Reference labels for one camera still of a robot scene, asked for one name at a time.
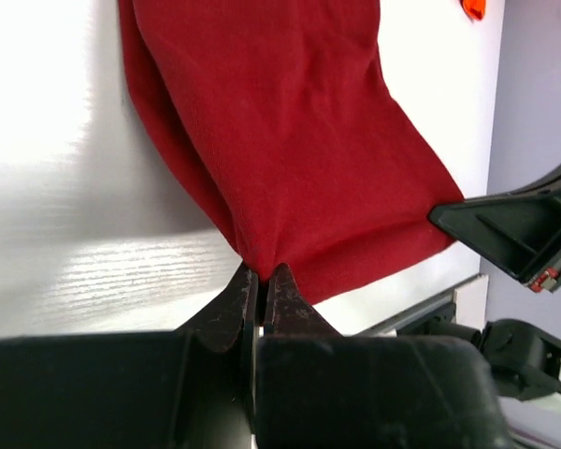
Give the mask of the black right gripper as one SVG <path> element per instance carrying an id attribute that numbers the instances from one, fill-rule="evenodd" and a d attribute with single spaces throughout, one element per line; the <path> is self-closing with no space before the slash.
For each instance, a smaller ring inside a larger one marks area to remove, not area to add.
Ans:
<path id="1" fill-rule="evenodd" d="M 561 164 L 520 189 L 436 206 L 428 219 L 533 292 L 561 288 Z"/>

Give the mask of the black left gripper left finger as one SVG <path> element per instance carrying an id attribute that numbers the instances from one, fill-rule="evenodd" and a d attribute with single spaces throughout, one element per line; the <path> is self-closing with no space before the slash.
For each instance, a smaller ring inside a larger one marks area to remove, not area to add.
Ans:
<path id="1" fill-rule="evenodd" d="M 169 331 L 0 339 L 0 448 L 248 448 L 258 277 Z"/>

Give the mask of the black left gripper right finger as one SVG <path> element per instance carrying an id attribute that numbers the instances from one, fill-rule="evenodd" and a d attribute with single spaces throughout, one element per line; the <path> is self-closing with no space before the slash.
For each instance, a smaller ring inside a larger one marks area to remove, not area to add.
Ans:
<path id="1" fill-rule="evenodd" d="M 489 366 L 453 337 L 343 337 L 292 271 L 268 284 L 257 345 L 261 448 L 509 448 Z"/>

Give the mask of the dark red t shirt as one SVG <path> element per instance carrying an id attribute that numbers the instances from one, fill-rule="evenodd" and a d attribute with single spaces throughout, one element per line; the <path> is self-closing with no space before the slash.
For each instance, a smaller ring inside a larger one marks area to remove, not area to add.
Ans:
<path id="1" fill-rule="evenodd" d="M 128 92 L 156 150 L 262 280 L 311 303 L 450 247 L 462 194 L 391 97 L 376 1 L 121 1 Z"/>

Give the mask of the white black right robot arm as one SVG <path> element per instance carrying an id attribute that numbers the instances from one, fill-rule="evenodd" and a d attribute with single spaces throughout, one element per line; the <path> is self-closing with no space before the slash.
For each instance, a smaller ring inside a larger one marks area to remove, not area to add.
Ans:
<path id="1" fill-rule="evenodd" d="M 436 206 L 429 220 L 532 292 L 561 288 L 561 165 L 518 190 Z M 561 340 L 529 323 L 500 319 L 477 330 L 434 313 L 397 333 L 470 342 L 502 397 L 561 397 Z"/>

